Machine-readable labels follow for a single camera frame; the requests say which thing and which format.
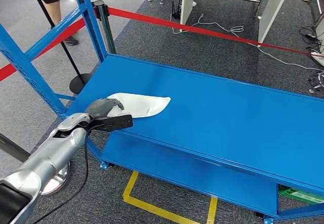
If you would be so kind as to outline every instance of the white cloth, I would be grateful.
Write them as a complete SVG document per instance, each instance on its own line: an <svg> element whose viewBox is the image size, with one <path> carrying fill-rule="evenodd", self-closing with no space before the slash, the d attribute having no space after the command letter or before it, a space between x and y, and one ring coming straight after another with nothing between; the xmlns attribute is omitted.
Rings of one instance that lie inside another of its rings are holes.
<svg viewBox="0 0 324 224"><path fill-rule="evenodd" d="M160 113L171 100L169 97L160 98L125 93L113 94L107 98L117 99L124 106L124 110L122 110L118 106L113 107L108 113L108 117L131 114L133 118L150 117Z"/></svg>

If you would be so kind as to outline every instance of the black pole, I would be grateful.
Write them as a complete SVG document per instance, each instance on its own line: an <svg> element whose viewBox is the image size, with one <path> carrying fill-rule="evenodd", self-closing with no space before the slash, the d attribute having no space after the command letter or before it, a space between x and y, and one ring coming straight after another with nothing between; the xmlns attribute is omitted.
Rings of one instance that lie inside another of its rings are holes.
<svg viewBox="0 0 324 224"><path fill-rule="evenodd" d="M55 26L55 24L54 24L53 20L51 20L51 16L48 14L48 10L46 10L45 6L44 6L43 2L42 0L37 0L39 4L39 6L41 6L42 10L43 10L44 14L46 16L46 18L48 20L48 22L51 24L51 27L53 28ZM64 50L64 52L66 54L66 56L69 58L69 60L70 61L70 63L72 64L72 66L74 68L74 70L76 72L76 74L78 74L79 78L80 79L80 81L83 84L85 85L85 80L82 78L82 76L80 74L80 72L79 71L78 67L76 67L76 63L74 63L73 59L72 58L71 54L68 51L68 48L66 48L66 46L62 41L60 42L60 44L62 45L63 49Z"/></svg>
<svg viewBox="0 0 324 224"><path fill-rule="evenodd" d="M30 153L25 151L24 149L18 146L9 138L4 136L2 133L0 133L0 149L2 149L5 152L7 152L9 155L11 155L20 162L25 162L30 156Z"/></svg>

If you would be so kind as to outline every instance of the yellow floor tape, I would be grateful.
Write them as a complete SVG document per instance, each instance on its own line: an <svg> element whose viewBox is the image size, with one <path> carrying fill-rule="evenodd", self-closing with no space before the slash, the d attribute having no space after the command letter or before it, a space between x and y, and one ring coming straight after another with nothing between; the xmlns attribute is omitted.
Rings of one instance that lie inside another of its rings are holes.
<svg viewBox="0 0 324 224"><path fill-rule="evenodd" d="M132 175L129 179L126 188L122 193L122 199L128 204L134 205L140 209L149 211L156 215L159 215L165 219L171 220L179 224L199 224L193 220L184 218L180 215L174 214L167 210L164 210L157 206L151 205L144 201L138 200L131 196L131 192L135 184L136 179L138 176L138 172L133 171ZM217 198L211 197L209 204L208 215L207 217L207 224L214 224L214 217L217 209Z"/></svg>

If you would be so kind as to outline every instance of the green object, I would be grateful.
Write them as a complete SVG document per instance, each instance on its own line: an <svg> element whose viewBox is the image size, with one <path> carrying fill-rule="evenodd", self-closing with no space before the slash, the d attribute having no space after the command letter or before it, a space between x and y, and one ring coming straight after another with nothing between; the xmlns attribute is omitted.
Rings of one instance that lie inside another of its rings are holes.
<svg viewBox="0 0 324 224"><path fill-rule="evenodd" d="M324 203L324 197L316 196L307 192L290 188L287 186L279 185L278 192L279 195L285 196L292 199L306 202L308 204L319 204Z"/></svg>

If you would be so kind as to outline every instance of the black stanchion base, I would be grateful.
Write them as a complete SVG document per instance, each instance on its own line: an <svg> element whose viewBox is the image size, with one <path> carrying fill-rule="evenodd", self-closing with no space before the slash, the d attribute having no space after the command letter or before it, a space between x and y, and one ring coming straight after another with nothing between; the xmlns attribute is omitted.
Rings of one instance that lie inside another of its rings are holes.
<svg viewBox="0 0 324 224"><path fill-rule="evenodd" d="M83 73L83 74L81 74L81 76L85 83L87 83L88 81L90 80L90 78L91 77L91 74ZM79 76L76 76L75 78L72 79L69 85L70 90L73 93L76 95L79 94L84 87L85 85L80 80Z"/></svg>

